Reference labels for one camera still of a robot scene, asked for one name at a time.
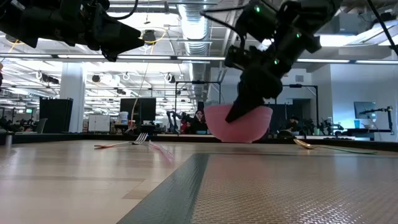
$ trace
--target black robotic arm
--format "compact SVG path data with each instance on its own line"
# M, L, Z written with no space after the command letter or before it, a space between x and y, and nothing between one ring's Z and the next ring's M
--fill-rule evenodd
M108 0L0 0L0 30L33 48L38 38L87 45L114 62L144 41L139 30L107 15L107 9Z
M232 122L254 108L264 104L264 98L276 98L282 91L280 79L307 50L311 53L321 49L319 37L314 33L336 14L342 0L286 1L279 10L266 0L252 0L244 7L235 27L220 22L207 12L227 11L209 9L201 14L206 18L231 28L241 38L240 47L231 46L225 65L243 71L238 83L238 97L226 117ZM247 34L259 42L272 39L267 50L250 46L244 48Z

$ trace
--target screen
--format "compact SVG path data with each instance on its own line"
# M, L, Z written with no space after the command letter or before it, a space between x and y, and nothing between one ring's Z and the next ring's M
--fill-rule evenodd
M375 102L354 102L354 109L355 109L355 118L356 119L376 119L376 112L374 113L367 113L361 114L363 111L368 110L376 110L376 103Z
M120 112L128 112L128 118L131 119L131 111L136 98L123 98L120 101ZM136 121L154 121L156 118L156 98L139 98L134 108L134 117Z

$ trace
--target gold spoon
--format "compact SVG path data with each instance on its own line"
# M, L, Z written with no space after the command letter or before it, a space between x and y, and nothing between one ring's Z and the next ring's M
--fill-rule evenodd
M330 146L312 146L310 144L307 144L301 140L298 139L293 139L294 143L298 144L299 146L305 148L305 149L316 149L316 148L325 148L325 149L333 149L333 150L338 150L338 151L343 151L343 152L350 152L350 153L356 153L356 154L368 154L368 155L375 155L377 152L361 152L361 151L352 151L348 149L339 149L335 147L330 147Z

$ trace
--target white column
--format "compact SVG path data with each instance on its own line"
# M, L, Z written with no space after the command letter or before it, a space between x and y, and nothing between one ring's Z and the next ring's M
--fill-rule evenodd
M73 99L69 131L83 131L85 109L86 73L82 63L63 63L60 99Z

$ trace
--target air duct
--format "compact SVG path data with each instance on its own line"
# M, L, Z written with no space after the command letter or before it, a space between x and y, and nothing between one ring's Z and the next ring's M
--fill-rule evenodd
M185 39L188 40L206 40L209 36L208 20L200 15L200 11L206 8L201 4L181 4L178 5L178 11L181 15L181 29ZM209 46L203 42L186 42L185 51L188 55L206 56L209 55ZM205 63L190 63L190 79L191 81L206 81ZM195 96L202 94L201 88L193 85Z

